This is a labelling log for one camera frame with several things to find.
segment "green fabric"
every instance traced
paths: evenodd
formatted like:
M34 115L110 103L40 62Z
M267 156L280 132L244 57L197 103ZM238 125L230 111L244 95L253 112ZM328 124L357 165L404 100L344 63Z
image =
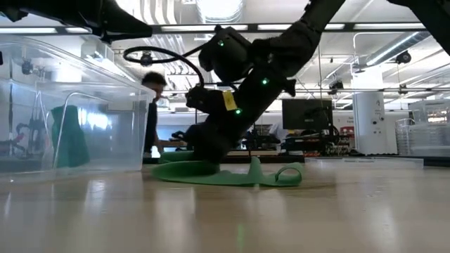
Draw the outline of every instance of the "green fabric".
M61 120L63 118L64 107L59 106L51 110L54 119L51 127L51 140L53 142L55 159L56 147L58 145L58 135L61 129ZM60 167L78 167L90 161L89 151L84 137L84 132L78 122L78 108L74 105L68 105L65 110L62 135L58 151L57 168Z
M298 162L282 167L277 173L264 175L261 162L252 157L250 169L247 174L236 174L231 171L221 171L220 164L205 161L192 161L193 152L163 153L161 164L152 168L152 175L163 181L179 183L195 183L215 186L298 186L302 181L300 170L302 165ZM296 175L282 175L287 169L297 171Z

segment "black cable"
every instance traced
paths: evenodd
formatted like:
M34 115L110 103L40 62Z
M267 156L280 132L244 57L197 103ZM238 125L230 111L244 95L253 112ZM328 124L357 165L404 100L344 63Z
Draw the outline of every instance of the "black cable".
M178 53L167 50L165 48L158 48L156 46L135 46L132 48L128 48L127 50L124 51L124 59L131 63L141 64L141 60L129 57L129 54L138 52L138 51L154 51L154 52L158 52L158 53L165 53L169 56L172 56L173 58L164 59L164 60L155 60L153 63L169 63L174 60L180 60L194 70L194 72L198 75L198 82L199 82L200 86L204 87L205 80L203 79L202 73L200 72L200 70L198 69L197 66L195 66L190 60L186 59L186 57L185 57L185 56L189 56L192 53L195 53L196 51L199 51L201 48L202 48L202 46L199 46L199 47L189 51L188 53L185 53L184 55L180 55Z

